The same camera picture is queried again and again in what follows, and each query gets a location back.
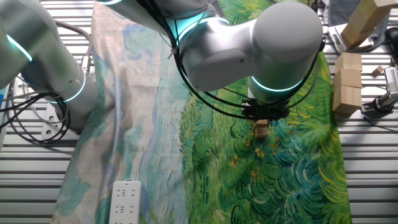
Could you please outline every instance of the tablecloth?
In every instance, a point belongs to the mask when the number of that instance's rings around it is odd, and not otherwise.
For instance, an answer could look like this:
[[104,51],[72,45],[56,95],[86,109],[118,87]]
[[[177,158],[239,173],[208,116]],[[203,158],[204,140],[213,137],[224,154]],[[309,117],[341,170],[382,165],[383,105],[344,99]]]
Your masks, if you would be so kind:
[[[275,2],[220,0],[232,24]],[[189,92],[159,34],[96,2],[92,36],[99,97],[52,223],[108,224],[112,184],[124,179],[143,184],[141,223],[351,223],[323,54],[315,89],[258,141],[253,122],[214,112]],[[247,94],[247,86],[244,79],[229,88]]]

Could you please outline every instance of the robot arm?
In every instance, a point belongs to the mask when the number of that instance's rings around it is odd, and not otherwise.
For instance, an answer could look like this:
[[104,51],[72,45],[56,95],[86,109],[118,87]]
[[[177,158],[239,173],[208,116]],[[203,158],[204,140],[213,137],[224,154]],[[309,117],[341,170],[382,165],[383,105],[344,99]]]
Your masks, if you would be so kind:
[[322,42],[317,14],[297,2],[277,3],[258,19],[231,26],[218,1],[98,0],[164,34],[142,7],[151,1],[179,42],[188,78],[200,91],[219,90],[249,77],[250,95],[263,103],[277,101],[297,91]]
[[[249,77],[248,95],[260,104],[298,91],[322,42],[317,14],[297,2],[275,4],[258,19],[236,26],[224,18],[217,0],[98,2],[167,34],[178,48],[177,65],[183,65],[197,90],[218,90]],[[153,3],[160,13],[151,11]],[[36,91],[60,93],[71,129],[83,129],[96,102],[96,85],[62,44],[57,25],[38,0],[0,1],[0,67],[0,88],[21,72]]]
[[[0,1],[0,68],[0,88],[21,73],[35,91],[60,93],[72,117],[70,128],[84,128],[97,87],[64,46],[55,21],[38,0]],[[46,100],[62,114],[52,98]]]

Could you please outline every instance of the black device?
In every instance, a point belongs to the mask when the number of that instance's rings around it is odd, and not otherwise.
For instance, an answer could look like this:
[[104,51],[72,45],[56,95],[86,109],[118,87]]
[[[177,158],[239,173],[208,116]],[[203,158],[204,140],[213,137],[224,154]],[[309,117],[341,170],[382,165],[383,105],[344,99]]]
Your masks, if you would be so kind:
[[386,42],[390,45],[394,56],[398,53],[398,27],[386,30]]

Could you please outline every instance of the small wooden block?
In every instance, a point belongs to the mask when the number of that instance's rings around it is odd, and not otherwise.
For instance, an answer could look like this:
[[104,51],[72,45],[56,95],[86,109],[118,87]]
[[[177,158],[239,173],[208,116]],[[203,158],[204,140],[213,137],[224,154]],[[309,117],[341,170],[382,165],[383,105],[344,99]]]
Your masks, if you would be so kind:
[[362,0],[348,21],[359,33],[367,32],[373,30],[394,6],[395,0]]
[[361,89],[350,86],[336,86],[333,111],[353,114],[362,106]]
[[266,128],[268,127],[268,120],[259,120],[256,122],[256,127]]
[[268,136],[268,128],[256,127],[254,130],[256,139],[265,139]]
[[373,74],[373,75],[380,75],[382,72],[384,72],[384,68],[381,67],[381,66],[378,66],[378,68],[375,69],[375,70],[372,72],[372,74]]
[[335,62],[335,73],[340,71],[342,68],[362,72],[362,56],[360,54],[343,52]]
[[335,88],[342,85],[362,88],[361,71],[342,68],[336,73],[333,84]]
[[373,32],[376,30],[369,30],[363,33],[359,33],[351,23],[348,23],[346,28],[342,31],[341,37],[343,38],[344,44],[348,50],[362,44]]

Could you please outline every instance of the metal table surface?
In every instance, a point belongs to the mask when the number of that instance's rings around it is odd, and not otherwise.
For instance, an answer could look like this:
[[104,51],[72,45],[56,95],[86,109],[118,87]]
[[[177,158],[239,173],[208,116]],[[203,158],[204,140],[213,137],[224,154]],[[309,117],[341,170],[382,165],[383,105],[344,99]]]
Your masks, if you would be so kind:
[[[55,19],[91,32],[93,0],[43,0],[42,4]],[[393,9],[389,26],[398,26],[398,9]],[[81,35],[59,28],[61,39],[78,61],[88,42]],[[330,39],[325,47],[326,58],[334,77],[338,57]],[[381,46],[363,54],[363,103],[384,94],[384,76],[371,72],[382,65],[388,67],[391,51]],[[36,108],[45,116],[47,103]],[[32,111],[20,118],[28,130],[41,137],[43,122]],[[357,111],[350,118],[338,118],[341,145],[345,159],[348,193],[353,223],[398,223],[398,111],[374,124],[397,128],[386,131],[372,127]],[[0,153],[0,223],[50,223],[55,202],[72,156],[76,141],[64,140],[52,148],[32,145],[8,127]]]

